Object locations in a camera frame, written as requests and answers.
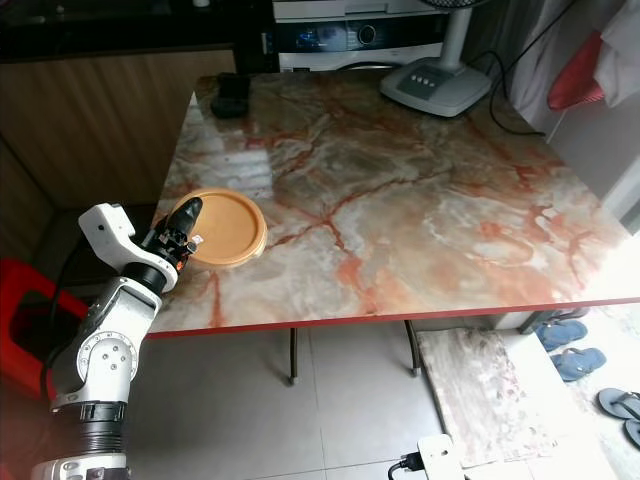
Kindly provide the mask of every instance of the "marble slab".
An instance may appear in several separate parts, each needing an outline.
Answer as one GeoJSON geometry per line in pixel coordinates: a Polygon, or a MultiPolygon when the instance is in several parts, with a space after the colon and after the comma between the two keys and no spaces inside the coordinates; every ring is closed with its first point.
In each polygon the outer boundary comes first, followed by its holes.
{"type": "Polygon", "coordinates": [[[156,219],[229,187],[256,200],[268,245],[233,270],[190,262],[153,332],[640,299],[629,235],[542,139],[501,131],[486,101],[454,119],[409,110],[382,75],[259,75],[236,120],[212,116],[201,79],[156,219]]]}
{"type": "Polygon", "coordinates": [[[445,432],[465,468],[550,455],[554,440],[509,359],[500,333],[418,332],[445,432]]]}

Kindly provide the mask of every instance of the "power strip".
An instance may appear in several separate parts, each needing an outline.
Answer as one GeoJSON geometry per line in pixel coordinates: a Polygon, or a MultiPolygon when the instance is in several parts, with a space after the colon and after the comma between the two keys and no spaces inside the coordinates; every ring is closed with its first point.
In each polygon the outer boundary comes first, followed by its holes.
{"type": "Polygon", "coordinates": [[[464,480],[460,457],[449,435],[421,438],[418,450],[429,480],[464,480]]]}

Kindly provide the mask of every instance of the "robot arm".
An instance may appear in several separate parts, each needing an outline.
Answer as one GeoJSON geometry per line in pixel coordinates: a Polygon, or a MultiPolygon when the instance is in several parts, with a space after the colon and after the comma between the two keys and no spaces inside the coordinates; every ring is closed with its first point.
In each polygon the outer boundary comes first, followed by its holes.
{"type": "Polygon", "coordinates": [[[161,220],[140,246],[120,206],[97,205],[80,219],[96,255],[113,278],[91,306],[81,330],[53,365],[52,404],[60,432],[56,460],[32,470],[32,480],[129,478],[122,427],[142,340],[155,319],[160,295],[176,284],[196,244],[188,236],[202,200],[193,198],[161,220]]]}

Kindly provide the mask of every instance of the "metal table leg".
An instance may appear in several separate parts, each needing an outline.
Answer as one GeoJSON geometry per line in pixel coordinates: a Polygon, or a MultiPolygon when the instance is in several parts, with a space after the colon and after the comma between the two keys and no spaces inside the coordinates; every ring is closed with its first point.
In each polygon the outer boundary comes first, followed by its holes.
{"type": "Polygon", "coordinates": [[[409,345],[411,346],[411,358],[413,361],[411,374],[414,377],[417,377],[418,375],[420,375],[420,352],[418,350],[418,339],[416,338],[416,332],[413,329],[413,323],[411,323],[411,320],[405,320],[404,326],[407,329],[407,336],[409,337],[409,345]]]}
{"type": "Polygon", "coordinates": [[[291,362],[291,376],[289,383],[298,383],[298,329],[292,328],[289,337],[289,361],[291,362]]]}

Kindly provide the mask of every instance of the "white cloth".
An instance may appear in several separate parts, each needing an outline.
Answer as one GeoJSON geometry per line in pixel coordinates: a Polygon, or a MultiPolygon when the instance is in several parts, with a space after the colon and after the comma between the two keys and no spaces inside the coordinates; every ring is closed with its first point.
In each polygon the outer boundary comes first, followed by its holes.
{"type": "Polygon", "coordinates": [[[640,91],[640,0],[627,0],[602,32],[594,78],[609,107],[640,91]]]}

